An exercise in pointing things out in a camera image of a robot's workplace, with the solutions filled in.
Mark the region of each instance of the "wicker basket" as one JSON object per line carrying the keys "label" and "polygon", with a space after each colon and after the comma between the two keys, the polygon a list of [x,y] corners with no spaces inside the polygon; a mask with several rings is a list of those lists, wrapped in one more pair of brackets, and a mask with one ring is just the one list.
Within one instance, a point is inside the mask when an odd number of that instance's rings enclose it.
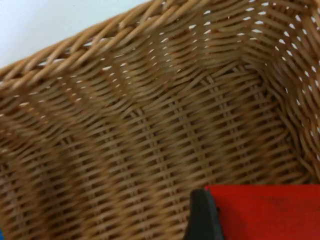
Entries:
{"label": "wicker basket", "polygon": [[1,69],[5,238],[180,240],[194,188],[318,183],[319,26],[316,0],[154,0]]}

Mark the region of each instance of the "red plastic item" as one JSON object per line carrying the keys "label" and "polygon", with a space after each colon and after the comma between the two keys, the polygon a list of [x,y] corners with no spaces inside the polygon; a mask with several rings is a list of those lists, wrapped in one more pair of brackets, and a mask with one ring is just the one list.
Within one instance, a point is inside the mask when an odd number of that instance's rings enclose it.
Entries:
{"label": "red plastic item", "polygon": [[320,186],[208,186],[225,240],[320,240]]}

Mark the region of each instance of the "woven basket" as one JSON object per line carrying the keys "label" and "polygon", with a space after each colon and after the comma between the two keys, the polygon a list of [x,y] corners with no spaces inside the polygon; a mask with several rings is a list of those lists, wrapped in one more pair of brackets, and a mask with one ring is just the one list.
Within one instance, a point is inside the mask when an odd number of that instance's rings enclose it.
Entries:
{"label": "woven basket", "polygon": [[317,2],[154,0],[1,69],[5,238],[180,240],[194,188],[318,183]]}

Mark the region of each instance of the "white background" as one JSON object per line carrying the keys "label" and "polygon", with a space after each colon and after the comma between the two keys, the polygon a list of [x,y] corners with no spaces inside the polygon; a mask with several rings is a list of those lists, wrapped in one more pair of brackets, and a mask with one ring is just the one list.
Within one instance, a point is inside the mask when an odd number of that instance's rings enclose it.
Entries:
{"label": "white background", "polygon": [[0,68],[147,0],[0,0]]}

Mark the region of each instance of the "black plastic piece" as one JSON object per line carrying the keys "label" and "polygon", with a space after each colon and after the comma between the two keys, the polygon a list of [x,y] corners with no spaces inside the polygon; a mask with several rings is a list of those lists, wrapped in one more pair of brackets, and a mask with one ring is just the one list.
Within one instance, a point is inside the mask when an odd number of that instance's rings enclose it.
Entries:
{"label": "black plastic piece", "polygon": [[190,216],[183,240],[224,240],[215,200],[205,189],[190,194]]}

